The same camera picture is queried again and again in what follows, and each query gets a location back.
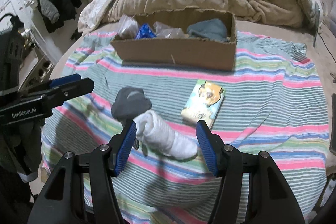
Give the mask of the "dark grey sock pair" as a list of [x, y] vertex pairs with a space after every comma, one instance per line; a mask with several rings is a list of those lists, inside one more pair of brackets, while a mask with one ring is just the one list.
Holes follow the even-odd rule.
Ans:
[[124, 87], [117, 93], [111, 107], [111, 114], [124, 126], [128, 120], [134, 119], [151, 108], [151, 101], [145, 96], [143, 89]]

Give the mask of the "clear plastic bag with snacks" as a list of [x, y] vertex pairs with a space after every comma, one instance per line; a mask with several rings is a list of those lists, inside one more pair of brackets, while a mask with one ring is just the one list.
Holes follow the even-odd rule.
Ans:
[[180, 39], [185, 38], [185, 33], [181, 28], [173, 28], [161, 22], [155, 22], [153, 24], [155, 34], [158, 38], [165, 39]]

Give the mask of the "brown cardboard box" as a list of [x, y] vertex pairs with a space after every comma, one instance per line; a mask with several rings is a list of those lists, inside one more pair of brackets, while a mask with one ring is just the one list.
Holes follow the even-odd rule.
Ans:
[[228, 42], [208, 38], [145, 38], [122, 39], [116, 35], [111, 41], [120, 58], [128, 63], [157, 63], [231, 71], [235, 63], [237, 31], [235, 16], [219, 10], [185, 8], [183, 10], [157, 11], [138, 14], [134, 19], [140, 24], [161, 22], [172, 28], [187, 28], [205, 20], [219, 19], [227, 28]]

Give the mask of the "blue Vinda tissue pack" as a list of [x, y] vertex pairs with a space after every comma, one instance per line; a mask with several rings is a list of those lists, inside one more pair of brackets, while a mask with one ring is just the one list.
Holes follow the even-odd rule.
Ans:
[[156, 34], [154, 33], [154, 31], [151, 29], [150, 25], [148, 23], [143, 24], [142, 26], [140, 26], [137, 35], [136, 35], [136, 39], [147, 39], [147, 38], [156, 38]]

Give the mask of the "teal knitted glove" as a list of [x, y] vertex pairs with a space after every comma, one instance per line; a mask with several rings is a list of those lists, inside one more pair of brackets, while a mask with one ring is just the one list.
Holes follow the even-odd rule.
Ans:
[[188, 26], [189, 37], [229, 42], [226, 25], [220, 19], [204, 20]]

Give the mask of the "bag of cotton swabs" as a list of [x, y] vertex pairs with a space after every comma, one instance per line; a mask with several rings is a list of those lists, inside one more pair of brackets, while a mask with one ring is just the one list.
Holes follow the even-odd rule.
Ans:
[[134, 39], [139, 30], [138, 22], [131, 16], [123, 14], [118, 22], [118, 36], [122, 39]]

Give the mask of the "striped colourful towel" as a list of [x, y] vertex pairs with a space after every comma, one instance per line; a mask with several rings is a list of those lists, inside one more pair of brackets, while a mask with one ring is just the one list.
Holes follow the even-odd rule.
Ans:
[[[232, 72], [123, 66], [111, 45], [113, 32], [93, 32], [70, 55], [63, 75], [94, 81], [91, 94], [55, 108], [42, 130], [43, 166], [50, 172], [67, 151], [93, 151], [121, 131], [111, 107], [118, 91], [141, 88], [172, 129], [195, 140], [180, 115], [198, 80], [224, 89], [212, 131], [239, 151], [270, 153], [304, 217], [326, 184], [329, 150], [327, 103], [306, 46], [240, 32]], [[177, 161], [153, 150], [133, 150], [113, 179], [122, 215], [130, 223], [206, 223], [220, 180], [202, 154]]]

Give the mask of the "cartoon bear tissue pack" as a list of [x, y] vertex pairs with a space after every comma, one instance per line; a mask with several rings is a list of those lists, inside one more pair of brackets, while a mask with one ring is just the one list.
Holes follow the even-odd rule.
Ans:
[[211, 81], [198, 79], [185, 107], [181, 111], [183, 121], [196, 124], [205, 121], [212, 128], [225, 98], [226, 90]]

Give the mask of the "white sock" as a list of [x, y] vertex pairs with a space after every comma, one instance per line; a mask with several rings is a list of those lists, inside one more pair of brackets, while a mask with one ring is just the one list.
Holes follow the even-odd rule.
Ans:
[[197, 144], [173, 130], [155, 111], [147, 110], [133, 121], [137, 139], [146, 147], [177, 160], [191, 159], [198, 154]]

